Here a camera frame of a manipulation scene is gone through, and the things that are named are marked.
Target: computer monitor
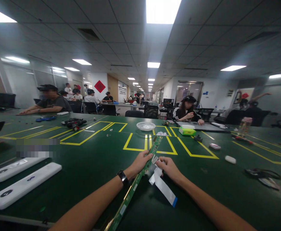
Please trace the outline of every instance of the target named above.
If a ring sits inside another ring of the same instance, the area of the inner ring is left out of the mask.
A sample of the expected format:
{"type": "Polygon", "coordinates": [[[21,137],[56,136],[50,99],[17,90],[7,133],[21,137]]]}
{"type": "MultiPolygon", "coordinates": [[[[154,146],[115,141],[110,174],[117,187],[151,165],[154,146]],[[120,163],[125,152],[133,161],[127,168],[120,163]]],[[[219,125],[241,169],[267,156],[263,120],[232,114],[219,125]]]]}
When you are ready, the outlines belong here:
{"type": "Polygon", "coordinates": [[[163,99],[163,106],[164,107],[173,107],[174,99],[163,99]]]}

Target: white remote control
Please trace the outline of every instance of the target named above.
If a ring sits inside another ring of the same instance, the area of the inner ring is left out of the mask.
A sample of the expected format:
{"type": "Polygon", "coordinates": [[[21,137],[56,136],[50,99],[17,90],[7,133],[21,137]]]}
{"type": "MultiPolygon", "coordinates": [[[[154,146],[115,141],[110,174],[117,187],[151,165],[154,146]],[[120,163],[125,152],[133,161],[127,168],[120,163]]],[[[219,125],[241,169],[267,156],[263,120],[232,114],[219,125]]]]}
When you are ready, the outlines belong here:
{"type": "Polygon", "coordinates": [[[12,205],[38,185],[58,173],[61,169],[61,165],[53,162],[49,163],[27,177],[0,191],[0,210],[12,205]]]}
{"type": "Polygon", "coordinates": [[[0,182],[5,181],[10,177],[13,177],[14,175],[17,175],[18,173],[26,170],[27,168],[30,168],[31,166],[34,166],[35,164],[45,159],[47,158],[28,157],[14,162],[13,164],[10,164],[6,167],[0,168],[0,182]]]}

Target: woman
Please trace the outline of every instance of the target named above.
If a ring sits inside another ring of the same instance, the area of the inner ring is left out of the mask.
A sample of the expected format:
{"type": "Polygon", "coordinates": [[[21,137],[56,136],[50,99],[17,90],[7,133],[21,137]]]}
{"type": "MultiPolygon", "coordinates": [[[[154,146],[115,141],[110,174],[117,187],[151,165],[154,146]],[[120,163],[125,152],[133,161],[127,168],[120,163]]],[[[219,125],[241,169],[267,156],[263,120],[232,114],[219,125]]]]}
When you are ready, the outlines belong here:
{"type": "Polygon", "coordinates": [[[205,122],[201,119],[201,116],[193,111],[193,103],[196,99],[193,96],[186,96],[182,100],[180,107],[175,108],[173,112],[173,120],[184,121],[191,120],[197,121],[199,125],[203,125],[205,122]]]}

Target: transparent bottle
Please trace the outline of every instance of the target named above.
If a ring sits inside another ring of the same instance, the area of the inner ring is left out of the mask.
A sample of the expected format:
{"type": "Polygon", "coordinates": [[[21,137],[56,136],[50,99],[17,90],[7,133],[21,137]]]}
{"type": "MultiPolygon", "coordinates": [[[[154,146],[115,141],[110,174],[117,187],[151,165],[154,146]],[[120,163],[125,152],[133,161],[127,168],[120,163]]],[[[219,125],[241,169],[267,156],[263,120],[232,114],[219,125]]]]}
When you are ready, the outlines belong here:
{"type": "Polygon", "coordinates": [[[250,117],[244,117],[240,123],[238,135],[244,137],[245,134],[249,132],[250,126],[252,124],[253,119],[250,117]]]}

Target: desk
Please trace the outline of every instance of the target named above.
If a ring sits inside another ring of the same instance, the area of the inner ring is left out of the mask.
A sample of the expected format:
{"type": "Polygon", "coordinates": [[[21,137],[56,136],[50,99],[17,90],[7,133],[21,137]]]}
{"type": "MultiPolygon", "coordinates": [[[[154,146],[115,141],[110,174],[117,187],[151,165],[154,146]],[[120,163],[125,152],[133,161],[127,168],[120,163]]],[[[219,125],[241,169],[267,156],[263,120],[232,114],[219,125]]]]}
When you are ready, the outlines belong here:
{"type": "MultiPolygon", "coordinates": [[[[41,115],[13,115],[17,112],[15,109],[9,113],[0,112],[0,121],[6,121],[0,132],[5,141],[0,144],[0,167],[1,163],[5,166],[17,160],[16,138],[35,134],[33,138],[59,139],[60,145],[55,157],[1,182],[0,190],[51,161],[61,164],[63,169],[8,208],[0,210],[1,220],[45,226],[42,221],[47,218],[47,226],[51,226],[76,203],[112,179],[118,170],[127,168],[140,151],[150,148],[154,134],[162,131],[169,137],[163,139],[159,155],[173,158],[188,179],[256,229],[281,230],[281,191],[267,188],[243,174],[245,168],[261,168],[281,175],[281,146],[276,144],[281,141],[281,129],[250,128],[253,137],[248,138],[275,151],[271,152],[233,142],[230,134],[224,133],[197,132],[203,138],[203,142],[198,143],[192,137],[183,137],[176,127],[162,126],[162,121],[157,119],[71,113],[37,123],[35,119],[41,115]],[[61,121],[71,117],[96,117],[96,122],[89,121],[86,125],[91,126],[87,130],[95,132],[72,132],[61,125],[61,121]],[[140,131],[136,124],[141,121],[152,122],[157,127],[150,132],[140,131]],[[59,128],[45,132],[55,126],[59,128]],[[208,148],[210,143],[216,143],[222,149],[208,148]],[[226,155],[236,158],[237,164],[226,162],[226,155]]],[[[176,207],[173,208],[144,177],[117,230],[131,230],[131,227],[133,230],[216,230],[183,190],[167,176],[163,179],[178,197],[176,207]]],[[[123,189],[118,194],[95,228],[100,228],[109,214],[116,213],[126,192],[127,189],[123,189]]]]}

